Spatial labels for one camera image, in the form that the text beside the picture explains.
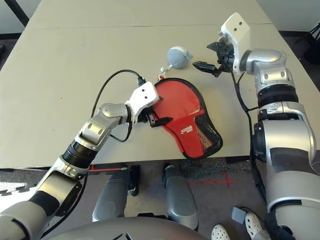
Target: printed logo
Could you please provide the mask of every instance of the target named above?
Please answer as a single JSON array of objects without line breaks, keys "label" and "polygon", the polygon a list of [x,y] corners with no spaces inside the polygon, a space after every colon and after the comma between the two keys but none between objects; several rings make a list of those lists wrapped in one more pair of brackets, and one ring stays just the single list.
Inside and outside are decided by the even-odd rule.
[{"label": "printed logo", "polygon": [[181,134],[184,134],[184,133],[190,133],[190,132],[192,132],[194,129],[192,128],[192,126],[190,125],[190,126],[187,126],[186,128],[184,128],[184,129],[182,129],[181,130]]}]

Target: red tape mark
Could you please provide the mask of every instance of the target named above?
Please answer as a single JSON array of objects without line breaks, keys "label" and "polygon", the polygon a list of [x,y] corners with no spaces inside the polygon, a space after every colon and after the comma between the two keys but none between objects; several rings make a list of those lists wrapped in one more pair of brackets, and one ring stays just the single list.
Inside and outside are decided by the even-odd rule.
[{"label": "red tape mark", "polygon": [[189,185],[195,185],[195,184],[233,184],[235,183],[236,180],[232,180],[232,179],[228,179],[228,180],[214,180],[214,181],[200,181],[200,182],[196,182],[196,181],[189,181]]},{"label": "red tape mark", "polygon": [[230,182],[229,182],[229,177],[228,177],[227,171],[224,172],[224,175],[225,175],[225,180],[227,180],[226,187],[229,189],[230,188]]}]

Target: robot leg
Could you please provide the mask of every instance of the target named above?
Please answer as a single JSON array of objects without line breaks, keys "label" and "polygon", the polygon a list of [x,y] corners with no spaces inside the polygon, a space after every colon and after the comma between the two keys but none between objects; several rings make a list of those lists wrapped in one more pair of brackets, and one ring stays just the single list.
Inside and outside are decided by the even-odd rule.
[{"label": "robot leg", "polygon": [[193,230],[198,230],[198,208],[186,179],[173,165],[164,170],[168,217]]},{"label": "robot leg", "polygon": [[94,207],[92,221],[125,216],[130,170],[117,171],[108,180]]}]

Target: black strap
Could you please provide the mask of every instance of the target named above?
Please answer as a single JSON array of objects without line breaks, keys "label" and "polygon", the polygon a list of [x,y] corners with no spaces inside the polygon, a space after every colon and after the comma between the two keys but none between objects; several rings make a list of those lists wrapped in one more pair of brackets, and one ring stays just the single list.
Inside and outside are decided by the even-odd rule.
[{"label": "black strap", "polygon": [[264,226],[272,240],[296,240],[289,227],[278,225],[276,210],[272,210],[265,216]]}]

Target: white table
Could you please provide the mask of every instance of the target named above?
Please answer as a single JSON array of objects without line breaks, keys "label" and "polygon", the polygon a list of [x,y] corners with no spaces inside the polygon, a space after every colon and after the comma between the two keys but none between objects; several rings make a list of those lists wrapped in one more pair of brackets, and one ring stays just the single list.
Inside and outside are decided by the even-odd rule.
[{"label": "white table", "polygon": [[[0,167],[50,166],[89,119],[101,85],[117,70],[133,69],[155,83],[160,67],[167,65],[168,49],[177,45],[187,48],[194,62],[216,64],[216,53],[206,46],[218,39],[233,12],[250,25],[252,48],[287,53],[299,101],[320,139],[320,93],[254,0],[208,0],[201,6],[194,0],[161,2],[42,0],[0,72]],[[190,65],[167,76],[186,79],[201,91],[223,138],[213,157],[249,154],[248,120],[230,74],[214,78]],[[99,104],[124,103],[136,87],[134,76],[119,75]],[[257,105],[252,76],[244,76],[241,94],[248,107]],[[256,122],[257,113],[251,116]],[[124,137],[126,128],[119,126],[113,134]],[[93,163],[182,158],[163,128],[138,123],[127,142],[108,139]]]}]

